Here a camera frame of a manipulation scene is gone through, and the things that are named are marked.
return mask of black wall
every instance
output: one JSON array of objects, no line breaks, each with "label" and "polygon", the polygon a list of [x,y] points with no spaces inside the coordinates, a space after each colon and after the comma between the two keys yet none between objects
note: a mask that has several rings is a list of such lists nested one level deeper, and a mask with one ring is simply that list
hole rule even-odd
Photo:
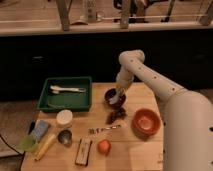
[{"label": "black wall", "polygon": [[133,49],[145,52],[147,66],[186,88],[212,88],[212,31],[0,37],[0,100],[38,99],[47,77],[114,82],[119,54]]}]

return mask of green tray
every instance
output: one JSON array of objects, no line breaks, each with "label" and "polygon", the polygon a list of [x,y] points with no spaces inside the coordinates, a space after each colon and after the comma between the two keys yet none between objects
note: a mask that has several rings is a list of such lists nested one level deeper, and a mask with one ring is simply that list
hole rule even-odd
[{"label": "green tray", "polygon": [[[85,88],[86,92],[60,92],[59,94],[54,94],[50,89],[51,85]],[[59,112],[63,109],[89,111],[91,104],[91,77],[58,77],[46,79],[37,108],[43,112]]]}]

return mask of red object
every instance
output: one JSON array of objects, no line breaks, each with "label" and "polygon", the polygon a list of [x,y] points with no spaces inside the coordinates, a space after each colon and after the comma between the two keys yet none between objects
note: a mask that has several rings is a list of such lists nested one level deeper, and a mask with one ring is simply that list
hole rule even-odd
[{"label": "red object", "polygon": [[104,139],[98,143],[98,151],[101,154],[108,155],[111,149],[111,144],[107,139]]},{"label": "red object", "polygon": [[142,108],[136,111],[132,124],[143,135],[151,136],[159,130],[160,118],[153,110]]}]

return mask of dark bowl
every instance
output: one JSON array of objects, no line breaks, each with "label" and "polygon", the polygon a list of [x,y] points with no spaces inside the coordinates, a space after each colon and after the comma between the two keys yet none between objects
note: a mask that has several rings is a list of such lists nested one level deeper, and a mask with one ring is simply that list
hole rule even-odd
[{"label": "dark bowl", "polygon": [[121,97],[119,97],[119,100],[118,102],[114,103],[114,104],[110,104],[110,101],[109,99],[114,97],[116,94],[116,90],[114,88],[112,89],[109,89],[106,93],[105,93],[105,96],[104,96],[104,99],[106,101],[106,103],[112,107],[113,109],[119,109],[121,108],[121,106],[124,104],[124,102],[126,101],[126,95],[122,95]]}]

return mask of wooden tabletop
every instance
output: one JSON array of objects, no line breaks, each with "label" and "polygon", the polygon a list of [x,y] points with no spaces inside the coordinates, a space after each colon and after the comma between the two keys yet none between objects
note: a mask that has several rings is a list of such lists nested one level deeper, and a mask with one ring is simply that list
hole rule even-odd
[{"label": "wooden tabletop", "polygon": [[[132,130],[131,121],[140,108],[149,108],[159,114],[153,92],[143,83],[133,83],[126,92],[127,100],[123,107],[127,117],[116,120],[114,124],[122,127],[91,135],[89,128],[106,127],[107,116],[113,110],[104,102],[104,94],[115,83],[93,83],[92,107],[88,112],[73,112],[72,145],[67,148],[55,142],[40,161],[34,161],[31,153],[26,153],[21,167],[22,171],[161,171],[163,160],[163,126],[157,134],[147,140],[138,137]],[[39,118],[51,123],[49,132],[58,130],[56,113],[39,113]],[[75,165],[78,145],[81,138],[93,141],[87,167]],[[97,143],[108,139],[111,150],[108,156],[97,151]]]}]

